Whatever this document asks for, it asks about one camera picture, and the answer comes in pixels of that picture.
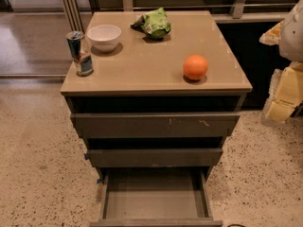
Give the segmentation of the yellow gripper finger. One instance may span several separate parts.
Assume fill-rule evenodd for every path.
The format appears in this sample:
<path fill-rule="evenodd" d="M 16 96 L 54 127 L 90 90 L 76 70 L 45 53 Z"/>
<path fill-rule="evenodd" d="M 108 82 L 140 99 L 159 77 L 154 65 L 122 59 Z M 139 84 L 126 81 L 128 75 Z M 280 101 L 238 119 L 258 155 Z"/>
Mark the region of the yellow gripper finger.
<path fill-rule="evenodd" d="M 292 62 L 283 70 L 276 69 L 270 82 L 269 98 L 264 106 L 265 117 L 285 122 L 302 102 L 303 63 Z"/>
<path fill-rule="evenodd" d="M 260 36 L 259 41 L 262 44 L 266 44 L 266 45 L 279 44 L 282 26 L 283 26 L 283 21 L 277 23 L 272 28 L 270 28 L 265 33 L 263 33 Z"/>

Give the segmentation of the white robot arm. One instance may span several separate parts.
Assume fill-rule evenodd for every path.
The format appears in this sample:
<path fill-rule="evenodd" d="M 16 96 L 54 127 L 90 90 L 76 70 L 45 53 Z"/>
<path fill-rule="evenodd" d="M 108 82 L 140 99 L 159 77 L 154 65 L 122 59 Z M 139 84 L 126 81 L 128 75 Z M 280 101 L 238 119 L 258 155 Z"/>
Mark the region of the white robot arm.
<path fill-rule="evenodd" d="M 274 71 L 262 114 L 265 125 L 283 124 L 303 102 L 303 0 L 259 41 L 277 44 L 279 55 L 291 62 L 285 69 Z"/>

